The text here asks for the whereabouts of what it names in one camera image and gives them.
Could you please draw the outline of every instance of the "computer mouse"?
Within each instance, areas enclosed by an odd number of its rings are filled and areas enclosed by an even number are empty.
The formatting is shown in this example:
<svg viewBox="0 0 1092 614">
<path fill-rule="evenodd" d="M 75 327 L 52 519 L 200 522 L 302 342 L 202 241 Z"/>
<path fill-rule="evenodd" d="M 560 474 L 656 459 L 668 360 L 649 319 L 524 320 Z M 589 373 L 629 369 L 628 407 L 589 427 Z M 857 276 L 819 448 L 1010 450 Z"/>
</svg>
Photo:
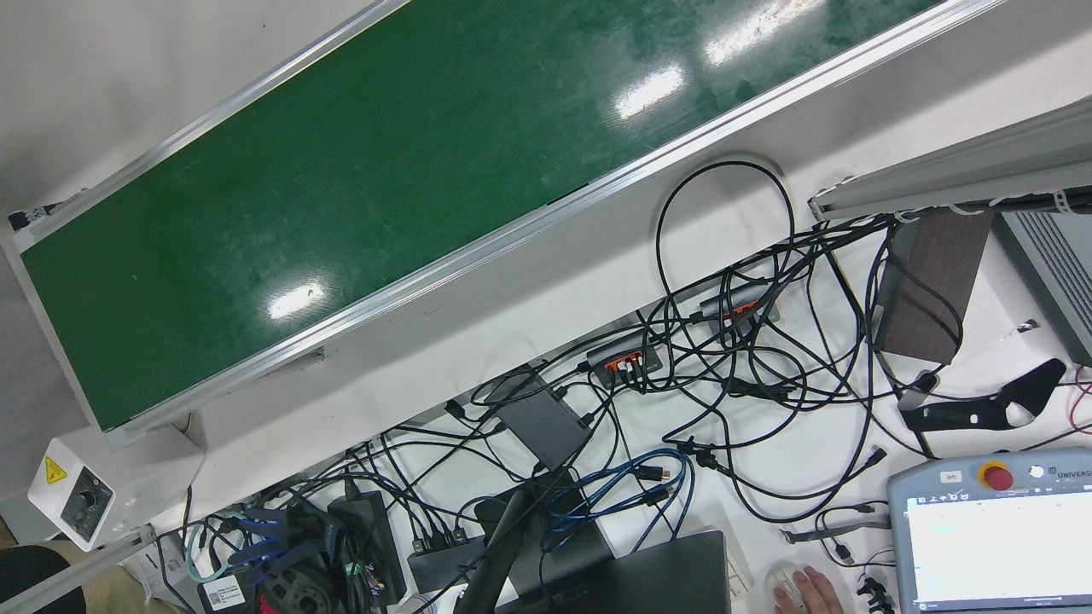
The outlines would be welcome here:
<svg viewBox="0 0 1092 614">
<path fill-rule="evenodd" d="M 773 589 L 781 587 L 786 593 L 788 593 L 788 599 L 793 601 L 793 605 L 796 606 L 797 612 L 800 614 L 807 614 L 808 609 L 804 605 L 804 597 L 800 594 L 800 590 L 796 588 L 796 582 L 793 581 L 793 572 L 799 569 L 796 565 L 782 565 L 780 567 L 774 567 L 770 571 L 770 575 L 765 577 L 765 594 L 773 595 Z M 784 612 L 782 614 L 795 614 L 793 612 Z"/>
</svg>

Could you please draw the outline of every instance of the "blue cable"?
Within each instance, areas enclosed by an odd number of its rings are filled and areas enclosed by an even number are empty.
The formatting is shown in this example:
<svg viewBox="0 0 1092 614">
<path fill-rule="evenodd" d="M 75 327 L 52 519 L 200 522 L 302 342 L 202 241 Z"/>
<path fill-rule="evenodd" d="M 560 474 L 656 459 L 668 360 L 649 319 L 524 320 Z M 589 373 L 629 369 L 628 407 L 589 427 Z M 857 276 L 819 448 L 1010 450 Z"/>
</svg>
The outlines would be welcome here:
<svg viewBox="0 0 1092 614">
<path fill-rule="evenodd" d="M 626 497 L 625 499 L 613 505 L 598 510 L 595 509 L 595 506 L 605 499 L 612 489 L 614 489 L 614 487 L 617 486 L 622 480 L 629 476 L 636 477 L 636 471 L 641 467 L 645 467 L 649 461 L 664 458 L 674 459 L 679 463 L 680 470 L 670 479 L 655 484 L 650 488 L 642 489 L 641 492 Z M 685 485 L 687 492 L 682 500 L 676 524 L 673 527 L 664 516 L 664 521 L 667 522 L 667 526 L 672 530 L 672 539 L 675 539 L 678 536 L 679 528 L 681 527 L 682 520 L 686 518 L 686 513 L 690 509 L 690 503 L 693 499 L 693 462 L 689 457 L 673 448 L 652 450 L 651 452 L 641 454 L 617 467 L 584 475 L 580 480 L 573 482 L 572 485 L 559 488 L 546 497 L 545 512 L 547 529 L 542 540 L 543 552 L 556 552 L 557 550 L 563 547 L 581 529 L 586 527 L 589 523 L 594 522 L 598 518 L 640 507 L 646 504 L 650 496 L 655 496 L 658 493 L 666 492 L 667 495 L 664 499 L 653 504 L 657 506 L 660 512 L 657 512 L 656 518 L 649 523 L 644 532 L 641 534 L 641 538 L 637 541 L 637 544 L 634 544 L 631 552 L 637 552 L 638 548 L 641 547 L 641 544 L 644 543 L 644 540 L 649 536 L 649 533 L 652 532 L 656 522 L 658 522 L 660 517 L 663 516 L 663 510 L 670 507 L 670 505 L 679 498 L 680 491 Z M 587 496 L 582 496 L 581 501 L 575 506 L 572 506 L 569 509 L 559 509 L 559 507 L 562 506 L 563 499 L 569 496 L 572 491 L 579 491 L 585 486 L 591 486 L 592 484 L 604 480 L 604 484 L 598 486 Z M 547 540 L 551 536 L 561 536 L 561 539 L 553 546 L 547 546 Z"/>
<path fill-rule="evenodd" d="M 193 530 L 193 531 L 190 532 L 189 535 L 186 536 L 186 543 L 182 544 L 182 548 L 183 548 L 182 550 L 182 553 L 183 553 L 182 554 L 182 560 L 186 562 L 186 574 L 189 575 L 190 579 L 193 580 L 194 582 L 199 583 L 199 585 L 203 585 L 205 582 L 211 582 L 213 580 L 218 579 L 232 566 L 225 560 L 224 563 L 221 564 L 219 569 L 216 569 L 215 571 L 213 571 L 211 576 L 202 576 L 201 574 L 199 574 L 198 569 L 197 569 L 197 566 L 193 564 L 193 557 L 190 554 L 191 550 L 193 547 L 193 539 L 197 536 L 197 534 L 198 534 L 198 531 Z M 242 542 L 245 540 L 246 540 L 246 534 L 242 531 L 239 531 L 239 536 L 237 538 L 237 542 L 235 544 L 236 550 L 242 547 Z M 216 547 L 215 543 L 216 543 L 216 540 L 213 539 L 212 543 L 209 544 L 209 547 L 210 548 Z"/>
</svg>

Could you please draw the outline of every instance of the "white table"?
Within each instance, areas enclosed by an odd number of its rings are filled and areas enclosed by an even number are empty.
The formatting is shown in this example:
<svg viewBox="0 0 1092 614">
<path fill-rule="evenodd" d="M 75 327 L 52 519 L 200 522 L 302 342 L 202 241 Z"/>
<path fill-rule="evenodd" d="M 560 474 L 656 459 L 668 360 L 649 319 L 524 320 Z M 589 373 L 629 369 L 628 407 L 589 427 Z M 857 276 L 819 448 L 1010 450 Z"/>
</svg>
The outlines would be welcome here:
<svg viewBox="0 0 1092 614">
<path fill-rule="evenodd" d="M 1073 60 L 1092 51 L 1090 24 L 1088 3 L 1011 2 L 733 135 L 716 151 L 707 152 L 708 160 L 744 155 L 775 161 L 796 201 L 798 220 L 806 221 L 805 199 L 846 175 L 880 168 L 1092 93 L 1092 64 Z M 238 500 L 655 299 L 660 288 L 651 248 L 653 221 L 662 198 L 678 179 L 679 175 L 665 174 L 633 186 L 465 276 L 458 286 L 424 296 L 329 345 L 323 363 L 266 377 L 198 412 L 191 433 L 206 457 L 193 484 L 193 516 Z M 779 206 L 768 188 L 748 185 L 741 175 L 723 175 L 696 186 L 668 225 L 673 279 L 681 283 L 699 278 L 782 238 L 785 221 Z M 482 298 L 485 290 L 499 283 L 507 284 L 513 297 L 509 303 Z M 1007 336 L 1028 317 L 1042 321 L 990 241 L 968 315 L 965 347 L 945 373 L 945 389 L 988 392 L 1044 357 L 1064 356 L 1047 329 Z M 916 373 L 911 365 L 897 368 L 904 375 Z M 1064 429 L 1064 397 L 1056 395 L 1042 418 L 1020 430 L 930 440 L 940 454 L 1030 444 Z M 577 401 L 574 395 L 572 402 Z M 657 416 L 680 402 L 677 397 L 632 393 L 619 399 L 634 451 L 656 445 L 663 432 Z M 898 426 L 892 412 L 890 404 L 879 408 L 881 420 Z M 743 405 L 733 413 L 741 434 L 760 432 L 769 420 L 762 411 Z M 822 484 L 845 463 L 846 445 L 860 420 L 862 412 L 848 406 L 807 416 L 769 445 L 740 453 L 738 462 L 748 476 L 771 487 L 792 491 Z M 909 439 L 904 429 L 899 432 Z M 882 498 L 887 475 L 916 462 L 882 435 L 871 437 L 890 456 L 847 486 L 839 503 Z M 530 469 L 519 444 L 498 445 L 498 451 L 505 458 L 524 459 L 523 469 Z M 427 461 L 405 460 L 411 467 Z M 752 578 L 761 581 L 781 559 L 831 570 L 822 564 L 817 544 L 788 546 L 774 527 L 750 518 L 724 485 L 720 475 L 700 472 L 700 499 L 689 523 L 726 529 Z M 468 493 L 508 486 L 499 474 L 477 467 L 460 469 L 452 462 L 426 480 L 422 491 L 438 503 L 456 505 Z M 400 517 L 394 515 L 396 536 L 406 544 L 408 531 Z M 180 518 L 181 509 L 176 508 L 155 524 L 170 529 Z M 643 524 L 620 518 L 603 522 L 619 552 L 628 550 L 638 527 Z M 652 540 L 663 536 L 657 532 Z M 864 531 L 846 543 L 863 558 L 886 541 L 883 532 Z M 852 602 L 856 574 L 833 577 L 846 602 Z M 893 589 L 893 578 L 883 580 Z M 736 611 L 767 611 L 769 603 L 758 592 L 746 604 L 737 604 Z"/>
</svg>

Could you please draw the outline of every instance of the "green conveyor belt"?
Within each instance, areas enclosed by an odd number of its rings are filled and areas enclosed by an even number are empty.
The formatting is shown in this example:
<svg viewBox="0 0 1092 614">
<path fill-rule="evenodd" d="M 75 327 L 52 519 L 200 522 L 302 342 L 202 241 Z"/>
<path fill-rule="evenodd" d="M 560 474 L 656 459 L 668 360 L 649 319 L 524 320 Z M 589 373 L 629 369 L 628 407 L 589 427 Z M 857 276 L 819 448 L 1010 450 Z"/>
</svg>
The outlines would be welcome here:
<svg viewBox="0 0 1092 614">
<path fill-rule="evenodd" d="M 111 428 L 934 3 L 416 0 L 23 258 Z"/>
</svg>

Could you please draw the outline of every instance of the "finger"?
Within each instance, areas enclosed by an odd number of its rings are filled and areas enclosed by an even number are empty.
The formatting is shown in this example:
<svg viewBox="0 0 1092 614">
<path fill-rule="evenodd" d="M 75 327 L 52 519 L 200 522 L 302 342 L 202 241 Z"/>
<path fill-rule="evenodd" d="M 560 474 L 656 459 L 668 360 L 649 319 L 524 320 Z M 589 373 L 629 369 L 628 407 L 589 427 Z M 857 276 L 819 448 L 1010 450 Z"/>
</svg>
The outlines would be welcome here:
<svg viewBox="0 0 1092 614">
<path fill-rule="evenodd" d="M 830 609 L 831 614 L 843 614 L 842 602 L 838 599 L 838 592 L 834 590 L 834 585 L 830 583 L 830 579 L 827 576 L 820 574 L 815 567 L 810 565 L 804 568 L 804 572 L 808 575 L 808 579 L 815 585 L 816 590 L 819 591 L 822 600 L 827 602 L 827 607 Z"/>
<path fill-rule="evenodd" d="M 800 599 L 804 600 L 804 605 L 808 609 L 808 614 L 830 614 L 827 609 L 827 602 L 823 601 L 822 595 L 819 594 L 819 589 L 811 583 L 811 579 L 808 578 L 807 574 L 799 570 L 793 571 L 793 582 L 800 591 Z"/>
<path fill-rule="evenodd" d="M 785 592 L 785 589 L 781 587 L 774 587 L 773 589 L 773 611 L 776 614 L 796 614 L 796 607 L 793 607 L 793 600 Z"/>
</svg>

